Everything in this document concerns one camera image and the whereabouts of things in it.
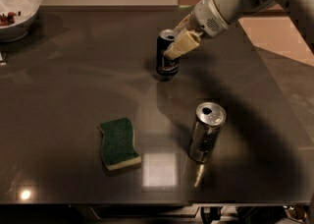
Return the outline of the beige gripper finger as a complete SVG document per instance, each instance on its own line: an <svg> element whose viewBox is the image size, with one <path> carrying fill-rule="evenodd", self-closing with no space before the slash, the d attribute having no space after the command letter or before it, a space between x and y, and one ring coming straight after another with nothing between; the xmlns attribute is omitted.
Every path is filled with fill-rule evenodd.
<svg viewBox="0 0 314 224"><path fill-rule="evenodd" d="M164 51L164 56L170 60L175 60L184 54L197 48L200 44L200 34L194 30L184 28L179 32L175 41Z"/></svg>
<svg viewBox="0 0 314 224"><path fill-rule="evenodd" d="M190 14L188 14L187 16L185 16L174 28L175 32L180 32L181 30L183 30L188 24L189 24L189 20L190 20Z"/></svg>

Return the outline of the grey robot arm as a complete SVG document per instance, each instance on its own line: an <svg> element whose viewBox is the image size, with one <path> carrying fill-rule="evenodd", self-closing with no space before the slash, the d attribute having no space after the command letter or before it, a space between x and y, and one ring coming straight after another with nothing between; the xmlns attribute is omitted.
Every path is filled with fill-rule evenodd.
<svg viewBox="0 0 314 224"><path fill-rule="evenodd" d="M285 10L306 44L313 47L314 0L200 0L175 27L178 35L164 55L175 60L197 48L202 35L213 38L239 18L276 4Z"/></svg>

